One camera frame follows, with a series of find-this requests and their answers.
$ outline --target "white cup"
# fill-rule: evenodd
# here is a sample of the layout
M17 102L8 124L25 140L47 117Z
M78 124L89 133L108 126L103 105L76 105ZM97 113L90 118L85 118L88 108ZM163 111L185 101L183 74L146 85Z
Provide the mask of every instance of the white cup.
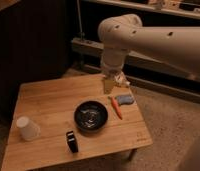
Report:
M34 140L40 135L40 127L27 116L18 118L16 125L20 129L22 138L26 141Z

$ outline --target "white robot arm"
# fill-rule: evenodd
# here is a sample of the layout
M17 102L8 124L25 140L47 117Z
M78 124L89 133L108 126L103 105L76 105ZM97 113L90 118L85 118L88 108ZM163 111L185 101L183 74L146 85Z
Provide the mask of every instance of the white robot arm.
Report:
M134 50L200 78L200 27L142 27L140 18L129 14L103 20L98 35L106 76L120 74Z

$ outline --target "bowl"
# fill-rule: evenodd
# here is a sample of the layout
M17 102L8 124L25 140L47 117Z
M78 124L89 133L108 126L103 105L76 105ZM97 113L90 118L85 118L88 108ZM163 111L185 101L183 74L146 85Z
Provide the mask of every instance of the bowl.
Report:
M108 112L104 105L97 101L87 101L80 104L75 113L74 121L84 132L96 132L106 123Z

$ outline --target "speckled floor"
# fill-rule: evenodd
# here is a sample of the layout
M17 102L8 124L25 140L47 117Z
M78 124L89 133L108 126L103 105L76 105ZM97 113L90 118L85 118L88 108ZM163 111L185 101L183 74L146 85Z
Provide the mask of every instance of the speckled floor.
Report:
M70 69L64 76L83 73ZM131 162L129 152L121 152L65 165L44 168L44 171L176 171L191 145L200 136L200 104L168 95L132 87L154 144L138 149ZM8 130L0 126L0 165Z

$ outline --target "carrot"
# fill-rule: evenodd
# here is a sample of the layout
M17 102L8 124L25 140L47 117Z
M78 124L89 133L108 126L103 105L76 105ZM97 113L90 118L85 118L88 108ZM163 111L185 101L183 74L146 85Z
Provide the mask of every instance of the carrot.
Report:
M111 105L114 108L117 116L122 120L122 113L117 100L114 97L109 97L109 99L111 100Z

